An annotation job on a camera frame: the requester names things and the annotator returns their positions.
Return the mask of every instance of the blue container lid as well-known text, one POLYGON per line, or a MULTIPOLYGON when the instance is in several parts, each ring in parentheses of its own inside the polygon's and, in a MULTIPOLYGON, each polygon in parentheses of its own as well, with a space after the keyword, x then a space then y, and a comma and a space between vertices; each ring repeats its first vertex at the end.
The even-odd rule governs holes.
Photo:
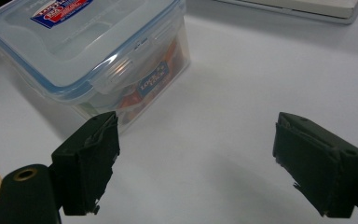
POLYGON ((76 104, 177 6, 184 0, 15 0, 0 9, 0 51, 42 95, 76 104))

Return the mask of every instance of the screw hole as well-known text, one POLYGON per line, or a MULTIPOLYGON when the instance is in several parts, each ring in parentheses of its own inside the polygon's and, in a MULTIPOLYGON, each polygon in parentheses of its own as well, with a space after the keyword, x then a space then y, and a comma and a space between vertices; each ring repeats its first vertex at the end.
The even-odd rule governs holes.
POLYGON ((15 181, 25 181, 28 179, 31 179, 32 177, 34 177, 37 173, 37 170, 35 168, 28 168, 25 170, 21 170, 19 172, 17 172, 14 175, 14 180, 15 181))

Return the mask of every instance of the printed label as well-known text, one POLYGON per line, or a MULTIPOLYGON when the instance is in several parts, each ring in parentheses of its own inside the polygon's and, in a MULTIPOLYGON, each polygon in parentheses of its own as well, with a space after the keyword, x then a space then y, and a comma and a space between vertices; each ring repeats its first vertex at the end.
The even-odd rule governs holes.
POLYGON ((159 82, 170 73, 170 69, 166 62, 159 63, 158 67, 147 77, 141 80, 138 85, 138 92, 142 97, 150 93, 159 82))
POLYGON ((93 0, 56 0, 37 10, 31 20, 49 29, 56 26, 88 6, 93 0))

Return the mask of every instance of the transparent plastic box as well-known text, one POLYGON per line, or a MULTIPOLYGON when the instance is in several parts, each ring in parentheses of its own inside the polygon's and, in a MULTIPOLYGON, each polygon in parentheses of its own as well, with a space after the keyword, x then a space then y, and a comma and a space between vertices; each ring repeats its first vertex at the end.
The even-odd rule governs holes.
POLYGON ((15 0, 0 54, 42 96, 123 131, 189 63, 185 0, 15 0))

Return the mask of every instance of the white table surface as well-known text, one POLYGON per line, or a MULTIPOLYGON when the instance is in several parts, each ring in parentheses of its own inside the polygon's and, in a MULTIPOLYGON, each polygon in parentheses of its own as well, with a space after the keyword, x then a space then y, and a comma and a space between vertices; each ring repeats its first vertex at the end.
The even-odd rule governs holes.
MULTIPOLYGON (((350 26, 188 0, 191 65, 120 136, 97 216, 63 223, 358 223, 320 217, 275 162, 280 111, 358 147, 358 18, 350 26)), ((50 154, 85 120, 0 59, 0 174, 50 154)))

